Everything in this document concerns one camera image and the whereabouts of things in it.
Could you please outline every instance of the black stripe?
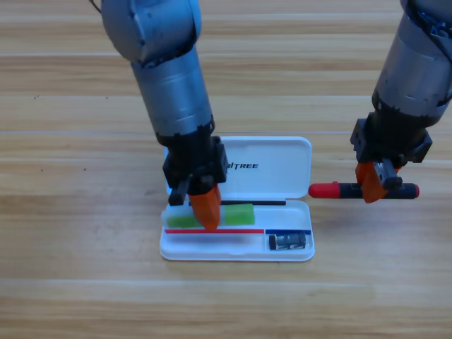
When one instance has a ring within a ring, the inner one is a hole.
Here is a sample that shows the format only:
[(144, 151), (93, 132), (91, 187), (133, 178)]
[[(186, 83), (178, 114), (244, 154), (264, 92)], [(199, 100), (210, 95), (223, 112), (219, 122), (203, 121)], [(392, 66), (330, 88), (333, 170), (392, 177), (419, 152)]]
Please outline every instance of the black stripe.
[(256, 206), (286, 206), (286, 201), (279, 200), (223, 200), (222, 205), (245, 205), (251, 203)]

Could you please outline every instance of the marker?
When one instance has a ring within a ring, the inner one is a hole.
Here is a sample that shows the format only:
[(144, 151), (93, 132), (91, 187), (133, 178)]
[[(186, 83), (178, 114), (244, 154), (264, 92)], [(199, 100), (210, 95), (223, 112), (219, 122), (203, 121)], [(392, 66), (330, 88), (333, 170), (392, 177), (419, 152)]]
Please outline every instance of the marker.
[[(420, 190), (416, 184), (402, 184), (399, 189), (389, 191), (383, 199), (412, 200), (419, 197)], [(309, 195), (320, 199), (362, 199), (360, 184), (332, 182), (312, 184)]]

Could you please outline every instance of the green sponge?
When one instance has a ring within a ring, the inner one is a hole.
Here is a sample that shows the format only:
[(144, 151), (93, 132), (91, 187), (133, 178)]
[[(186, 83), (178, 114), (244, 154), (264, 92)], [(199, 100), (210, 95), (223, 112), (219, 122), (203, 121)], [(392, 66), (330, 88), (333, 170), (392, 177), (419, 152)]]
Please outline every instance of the green sponge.
[(226, 226), (254, 225), (254, 207), (252, 203), (226, 205), (222, 214)]
[[(254, 225), (255, 222), (256, 218), (254, 216), (254, 207), (252, 203), (221, 206), (220, 225)], [(179, 217), (168, 217), (167, 225), (169, 228), (202, 227), (202, 225), (194, 217), (193, 213)]]

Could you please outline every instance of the case lid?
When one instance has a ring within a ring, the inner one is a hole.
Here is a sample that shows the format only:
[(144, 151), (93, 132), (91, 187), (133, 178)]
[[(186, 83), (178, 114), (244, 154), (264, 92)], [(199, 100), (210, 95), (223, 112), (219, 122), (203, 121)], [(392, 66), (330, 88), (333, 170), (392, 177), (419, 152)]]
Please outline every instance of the case lid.
[(223, 136), (229, 162), (222, 200), (284, 200), (308, 193), (311, 143), (296, 136)]

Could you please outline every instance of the wood grain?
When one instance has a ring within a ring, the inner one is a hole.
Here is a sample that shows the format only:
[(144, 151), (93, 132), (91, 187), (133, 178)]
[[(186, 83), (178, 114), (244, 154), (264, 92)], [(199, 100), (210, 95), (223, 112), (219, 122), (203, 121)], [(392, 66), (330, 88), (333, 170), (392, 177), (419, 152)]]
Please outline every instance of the wood grain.
[[(354, 180), (349, 138), (397, 0), (202, 0), (198, 51), (225, 135), (313, 145), (311, 182)], [(452, 117), (403, 169), (416, 201), (311, 208), (306, 263), (159, 254), (162, 149), (87, 1), (0, 1), (0, 338), (452, 337)]]

